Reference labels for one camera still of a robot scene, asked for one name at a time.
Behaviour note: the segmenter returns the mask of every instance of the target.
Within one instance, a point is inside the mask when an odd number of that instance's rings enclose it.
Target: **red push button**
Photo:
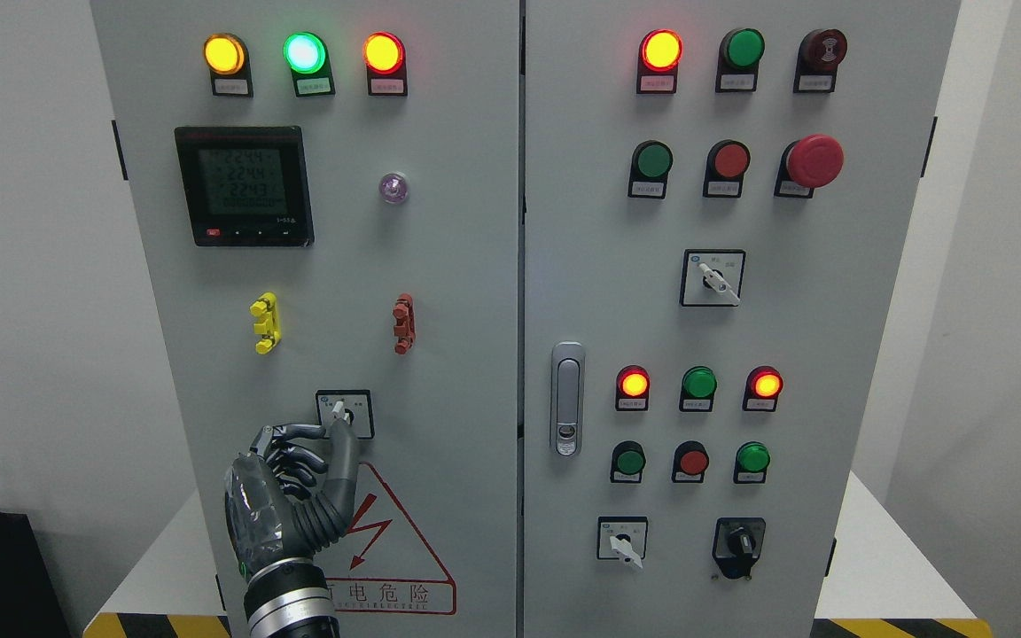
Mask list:
[[[845,59],[848,49],[845,34],[836,29],[819,29],[803,38],[803,47],[798,49],[803,61],[808,67],[818,71],[831,71]]]
[[[709,456],[698,449],[693,449],[680,458],[680,472],[689,477],[700,476],[707,469],[709,469]]]
[[[799,186],[820,189],[842,173],[845,152],[842,145],[822,133],[807,135],[786,153],[786,171]]]
[[[746,173],[750,154],[746,152],[746,146],[738,142],[728,142],[716,151],[715,161],[712,163],[721,178],[734,179]]]

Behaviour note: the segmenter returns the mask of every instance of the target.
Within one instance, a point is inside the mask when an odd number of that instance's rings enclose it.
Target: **robotic hand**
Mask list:
[[[329,416],[325,426],[262,428],[227,472],[227,532],[247,579],[251,638],[340,638],[326,575],[312,555],[349,529],[359,447],[345,405],[338,402]],[[326,433],[333,443],[328,463],[292,443]],[[312,489],[323,474],[323,486]]]

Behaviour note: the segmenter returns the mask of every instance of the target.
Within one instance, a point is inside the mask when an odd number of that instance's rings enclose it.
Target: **lcd display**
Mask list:
[[[287,214],[279,150],[199,149],[198,156],[210,214]]]

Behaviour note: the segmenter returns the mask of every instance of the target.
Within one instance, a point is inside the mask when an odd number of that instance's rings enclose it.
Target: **electrical hazard symbol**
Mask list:
[[[453,578],[373,464],[360,463],[348,533],[318,558],[340,612],[454,614]]]

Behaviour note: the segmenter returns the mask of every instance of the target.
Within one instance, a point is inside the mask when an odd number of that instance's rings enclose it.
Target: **yellow indicator light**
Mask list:
[[[648,389],[648,377],[641,373],[628,373],[621,380],[621,392],[628,396],[640,396]]]
[[[661,29],[644,37],[641,60],[652,70],[668,70],[680,63],[684,45],[675,31]]]
[[[776,373],[766,373],[755,379],[755,394],[762,396],[763,399],[770,399],[771,396],[777,395],[781,389],[782,377]]]
[[[203,59],[220,76],[235,76],[243,69],[246,51],[238,37],[230,33],[216,33],[203,43]]]
[[[404,62],[404,45],[392,33],[377,32],[366,40],[364,54],[369,68],[388,76]]]

